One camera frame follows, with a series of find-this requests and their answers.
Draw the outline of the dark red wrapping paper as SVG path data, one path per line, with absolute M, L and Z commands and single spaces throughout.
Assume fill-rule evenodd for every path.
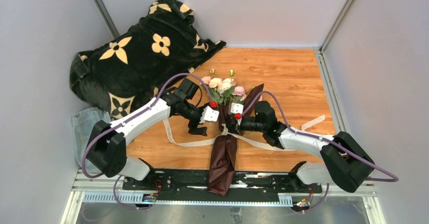
M 262 92 L 264 84 L 253 88 L 245 102 L 244 108 L 248 108 L 250 103 L 256 98 L 256 95 Z M 229 105 L 219 106 L 219 130 L 224 130 L 223 124 L 229 123 L 232 116 L 229 112 Z M 231 135 L 219 135 L 213 144 L 207 189 L 208 192 L 225 197 L 229 191 L 235 171 L 235 160 L 237 153 L 237 139 Z

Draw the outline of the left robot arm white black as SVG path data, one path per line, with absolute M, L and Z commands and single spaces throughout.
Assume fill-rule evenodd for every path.
M 82 168 L 87 170 L 86 162 L 92 163 L 101 175 L 116 175 L 145 181 L 154 179 L 154 168 L 143 159 L 130 157 L 127 145 L 154 124 L 170 118 L 182 116 L 189 121 L 188 133 L 206 136 L 203 127 L 203 111 L 208 104 L 197 107 L 189 103 L 201 88 L 189 79 L 184 79 L 178 87 L 160 93 L 149 103 L 122 119 L 107 123 L 98 121 L 92 129 L 87 148 L 82 158 Z

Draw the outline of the pink fake flower stem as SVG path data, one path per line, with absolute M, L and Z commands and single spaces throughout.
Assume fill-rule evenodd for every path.
M 234 103 L 244 104 L 246 98 L 248 96 L 248 92 L 242 86 L 236 86 L 234 91 L 231 93 L 231 99 Z
M 209 70 L 209 76 L 203 77 L 201 80 L 205 85 L 207 85 L 209 88 L 216 88 L 218 86 L 218 81 L 214 77 L 216 73 L 216 70 L 214 68 L 211 68 Z

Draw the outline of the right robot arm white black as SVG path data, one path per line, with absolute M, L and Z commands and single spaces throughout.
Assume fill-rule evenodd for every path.
M 373 160 L 347 132 L 320 135 L 299 130 L 277 120 L 267 101 L 254 107 L 253 116 L 244 116 L 244 106 L 232 103 L 231 121 L 226 124 L 229 133 L 238 136 L 246 131 L 260 132 L 264 143 L 250 144 L 274 151 L 301 151 L 322 159 L 322 162 L 301 161 L 289 172 L 289 184 L 301 191 L 312 184 L 335 184 L 354 193 L 369 177 Z

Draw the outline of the cream ribbon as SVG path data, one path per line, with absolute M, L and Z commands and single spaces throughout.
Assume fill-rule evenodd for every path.
M 317 117 L 317 118 L 315 118 L 313 120 L 310 120 L 310 121 L 304 123 L 301 126 L 301 130 L 306 130 L 306 129 L 308 129 L 308 128 L 310 128 L 310 127 L 312 127 L 312 126 L 314 126 L 314 125 L 316 125 L 316 124 L 324 121 L 325 119 L 326 119 L 326 116 L 325 115 L 321 115 L 321 116 L 319 116 L 319 117 Z M 200 146 L 213 145 L 215 143 L 216 138 L 212 138 L 212 139 L 208 139 L 208 140 L 202 140 L 202 141 L 177 143 L 175 141 L 174 137 L 173 137 L 173 132 L 172 132 L 172 129 L 170 127 L 169 120 L 165 119 L 163 121 L 163 124 L 164 124 L 164 128 L 165 128 L 165 131 L 166 131 L 167 138 L 168 138 L 169 142 L 172 143 L 172 144 L 175 144 L 175 145 L 178 145 L 178 146 L 181 146 L 181 147 L 200 147 Z M 248 139 L 248 138 L 245 138 L 243 136 L 236 135 L 236 134 L 231 134 L 231 136 L 234 136 L 235 138 L 237 138 L 239 140 L 242 140 L 242 141 L 244 141 L 244 142 L 246 142 L 246 143 L 248 143 L 248 144 L 250 144 L 250 145 L 252 145 L 254 147 L 257 147 L 257 148 L 261 148 L 261 149 L 265 149 L 265 150 L 271 150 L 271 151 L 290 151 L 288 149 L 282 150 L 282 149 L 270 146 L 267 143 L 257 142 L 257 141 L 254 141 L 254 140 L 251 140 L 251 139 Z

